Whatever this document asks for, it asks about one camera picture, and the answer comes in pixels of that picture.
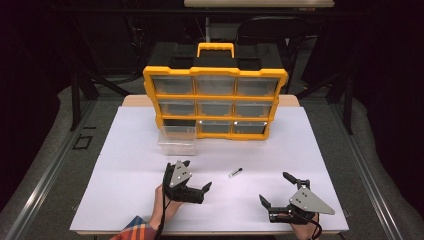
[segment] person's left hand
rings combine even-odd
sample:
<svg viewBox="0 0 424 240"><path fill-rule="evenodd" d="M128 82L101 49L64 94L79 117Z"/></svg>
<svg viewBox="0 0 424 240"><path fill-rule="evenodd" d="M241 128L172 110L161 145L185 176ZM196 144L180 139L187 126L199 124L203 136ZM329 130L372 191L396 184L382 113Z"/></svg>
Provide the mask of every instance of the person's left hand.
<svg viewBox="0 0 424 240"><path fill-rule="evenodd" d="M163 213L163 192L162 192L162 184L159 185L155 190L155 203L153 206L152 216L149 220L149 225L154 229L158 230L160 221ZM168 205L165 211L165 223L171 220L174 217L175 213L177 213L178 209L183 205L183 202L175 202L169 200L167 196L165 196L165 206Z"/></svg>

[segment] grey floor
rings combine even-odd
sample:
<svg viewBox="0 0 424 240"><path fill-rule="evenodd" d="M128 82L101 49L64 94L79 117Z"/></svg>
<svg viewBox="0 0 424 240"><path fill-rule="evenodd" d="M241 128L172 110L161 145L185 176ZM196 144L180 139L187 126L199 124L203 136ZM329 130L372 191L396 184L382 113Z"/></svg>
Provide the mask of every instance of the grey floor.
<svg viewBox="0 0 424 240"><path fill-rule="evenodd" d="M293 79L292 93L304 89L299 78L312 45L305 44ZM142 80L121 84L132 93L142 93ZM0 214L0 239L92 239L69 231L78 202L107 137L123 98L98 86L98 101L83 100L83 121L75 132L71 95L59 93L61 108L48 137L27 175ZM354 135L341 126L339 105L328 105L328 89L306 99L305 108L324 161L350 227L346 239L424 239L421 216L402 198L375 152L374 139L364 106L353 104ZM89 149L73 149L79 136L92 136ZM108 239L99 236L97 239ZM291 235L277 239L294 239ZM326 235L321 239L342 239Z"/></svg>

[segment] plastic drawer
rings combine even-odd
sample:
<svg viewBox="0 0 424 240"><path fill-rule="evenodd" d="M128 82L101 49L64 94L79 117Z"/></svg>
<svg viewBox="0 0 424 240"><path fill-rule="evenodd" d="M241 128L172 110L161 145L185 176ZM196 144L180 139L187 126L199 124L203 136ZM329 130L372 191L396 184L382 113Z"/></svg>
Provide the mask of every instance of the plastic drawer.
<svg viewBox="0 0 424 240"><path fill-rule="evenodd" d="M221 75L194 77L196 93L204 95L233 95L235 78Z"/></svg>
<svg viewBox="0 0 424 240"><path fill-rule="evenodd" d="M200 120L199 132L200 133L230 133L231 121L211 121Z"/></svg>
<svg viewBox="0 0 424 240"><path fill-rule="evenodd" d="M231 116L232 111L233 101L197 101L197 112L201 116Z"/></svg>
<svg viewBox="0 0 424 240"><path fill-rule="evenodd" d="M266 122L234 122L234 133L237 134L262 134L265 131Z"/></svg>
<svg viewBox="0 0 424 240"><path fill-rule="evenodd" d="M151 76L158 94L192 94L193 81L191 76Z"/></svg>
<svg viewBox="0 0 424 240"><path fill-rule="evenodd" d="M268 101L236 101L237 117L268 117L272 102Z"/></svg>
<svg viewBox="0 0 424 240"><path fill-rule="evenodd" d="M196 127L162 126L158 145L166 155L195 155Z"/></svg>
<svg viewBox="0 0 424 240"><path fill-rule="evenodd" d="M239 77L237 95L239 96L274 96L279 78Z"/></svg>
<svg viewBox="0 0 424 240"><path fill-rule="evenodd" d="M158 102L163 115L194 115L194 100L161 99Z"/></svg>

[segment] black chair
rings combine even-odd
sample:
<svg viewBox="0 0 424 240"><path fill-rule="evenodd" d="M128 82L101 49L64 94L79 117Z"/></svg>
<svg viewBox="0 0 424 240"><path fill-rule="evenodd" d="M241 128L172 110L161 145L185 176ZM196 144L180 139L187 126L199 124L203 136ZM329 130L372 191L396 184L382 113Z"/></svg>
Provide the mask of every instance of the black chair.
<svg viewBox="0 0 424 240"><path fill-rule="evenodd" d="M285 93L289 92L300 43L305 40L309 24L293 17L253 17L244 21L237 30L235 43L249 45L275 43L284 69L289 73Z"/></svg>

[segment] clear plastic bin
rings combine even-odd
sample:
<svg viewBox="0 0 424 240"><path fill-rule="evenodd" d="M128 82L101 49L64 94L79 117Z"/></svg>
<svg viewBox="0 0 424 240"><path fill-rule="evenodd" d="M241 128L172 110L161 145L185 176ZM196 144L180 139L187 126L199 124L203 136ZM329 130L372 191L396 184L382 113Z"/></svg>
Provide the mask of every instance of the clear plastic bin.
<svg viewBox="0 0 424 240"><path fill-rule="evenodd" d="M237 117L268 117L272 102L269 101L236 101Z"/></svg>
<svg viewBox="0 0 424 240"><path fill-rule="evenodd" d="M278 78L239 77L237 95L239 96L274 96Z"/></svg>
<svg viewBox="0 0 424 240"><path fill-rule="evenodd" d="M198 100L197 112L201 116L231 116L233 101Z"/></svg>
<svg viewBox="0 0 424 240"><path fill-rule="evenodd" d="M194 100L161 99L158 102L164 115L194 115Z"/></svg>
<svg viewBox="0 0 424 240"><path fill-rule="evenodd" d="M221 75L200 75L194 77L197 94L233 95L235 78Z"/></svg>
<svg viewBox="0 0 424 240"><path fill-rule="evenodd" d="M195 155L196 127L162 126L158 145L166 155Z"/></svg>
<svg viewBox="0 0 424 240"><path fill-rule="evenodd" d="M191 76L151 76L157 94L193 94Z"/></svg>
<svg viewBox="0 0 424 240"><path fill-rule="evenodd" d="M200 120L199 132L200 133L230 133L231 121L212 121Z"/></svg>
<svg viewBox="0 0 424 240"><path fill-rule="evenodd" d="M262 134L265 131L267 122L234 122L234 133L237 134Z"/></svg>

